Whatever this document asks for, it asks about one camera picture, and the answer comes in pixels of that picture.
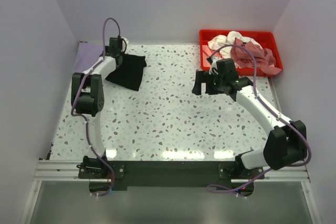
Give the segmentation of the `black t shirt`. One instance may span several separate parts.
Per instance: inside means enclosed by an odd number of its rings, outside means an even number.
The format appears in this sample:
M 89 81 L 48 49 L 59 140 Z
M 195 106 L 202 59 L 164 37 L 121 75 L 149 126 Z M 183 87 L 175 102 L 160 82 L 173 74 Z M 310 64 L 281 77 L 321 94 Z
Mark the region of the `black t shirt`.
M 144 68 L 147 66 L 145 56 L 122 54 L 122 62 L 106 80 L 124 88 L 139 91 Z

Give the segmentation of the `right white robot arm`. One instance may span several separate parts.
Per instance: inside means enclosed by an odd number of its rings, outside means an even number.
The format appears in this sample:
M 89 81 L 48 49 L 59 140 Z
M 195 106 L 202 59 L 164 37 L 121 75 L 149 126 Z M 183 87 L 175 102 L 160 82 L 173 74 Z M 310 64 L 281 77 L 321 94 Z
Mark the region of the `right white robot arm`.
M 268 135 L 263 148 L 236 156 L 234 173 L 237 177 L 246 178 L 254 168 L 268 166 L 279 170 L 308 160 L 304 123 L 284 116 L 266 101 L 254 82 L 248 77 L 239 76 L 233 60 L 220 59 L 214 62 L 211 71 L 196 71 L 192 93 L 201 95 L 202 84 L 205 84 L 206 94 L 225 94 L 243 106 Z

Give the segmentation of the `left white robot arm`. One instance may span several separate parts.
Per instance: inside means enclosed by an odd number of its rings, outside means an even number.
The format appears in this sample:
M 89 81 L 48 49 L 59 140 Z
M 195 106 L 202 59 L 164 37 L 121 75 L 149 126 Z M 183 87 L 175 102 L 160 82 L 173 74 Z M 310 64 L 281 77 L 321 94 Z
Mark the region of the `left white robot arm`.
M 101 136 L 101 111 L 104 107 L 103 80 L 120 69 L 128 40 L 124 37 L 110 38 L 103 46 L 102 55 L 92 66 L 75 72 L 71 79 L 71 115 L 84 120 L 85 138 L 90 158 L 102 158 L 106 148 Z

